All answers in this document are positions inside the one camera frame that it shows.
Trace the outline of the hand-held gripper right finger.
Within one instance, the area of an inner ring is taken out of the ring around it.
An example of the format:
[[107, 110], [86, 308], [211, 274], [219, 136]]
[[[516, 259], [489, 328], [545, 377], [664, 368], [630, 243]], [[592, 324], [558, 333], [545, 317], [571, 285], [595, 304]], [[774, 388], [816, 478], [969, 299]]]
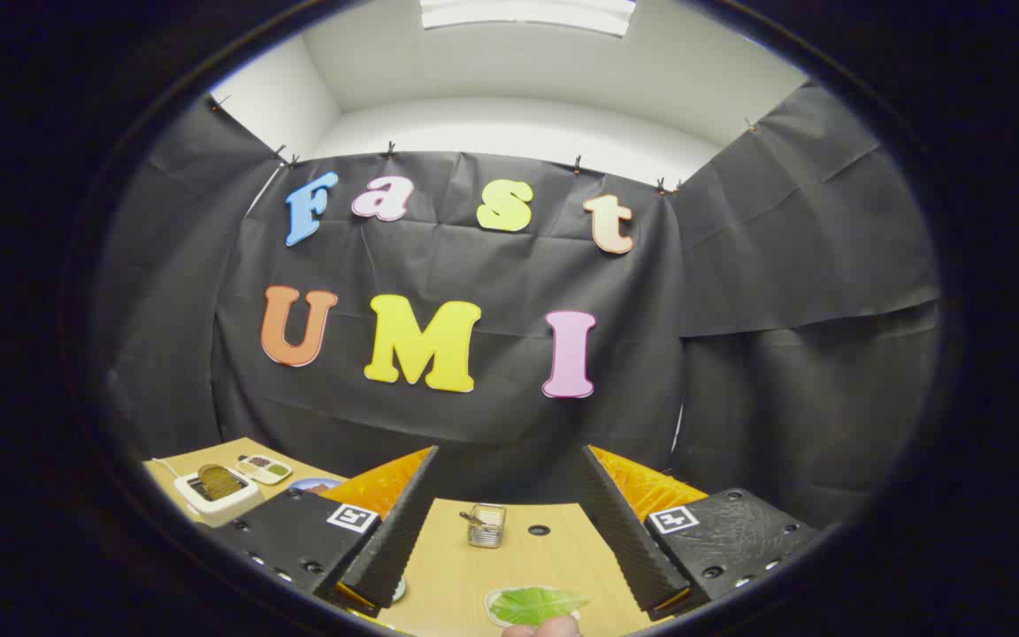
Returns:
[[744, 488], [707, 495], [594, 445], [581, 450], [578, 502], [651, 619], [752, 587], [818, 531]]

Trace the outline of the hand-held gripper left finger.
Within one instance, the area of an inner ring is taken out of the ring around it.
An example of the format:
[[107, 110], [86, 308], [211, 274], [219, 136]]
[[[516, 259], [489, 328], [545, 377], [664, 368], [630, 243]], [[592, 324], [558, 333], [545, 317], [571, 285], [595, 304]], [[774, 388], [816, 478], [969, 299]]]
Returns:
[[315, 493], [284, 489], [206, 535], [303, 595], [375, 618], [394, 592], [440, 485], [436, 445]]

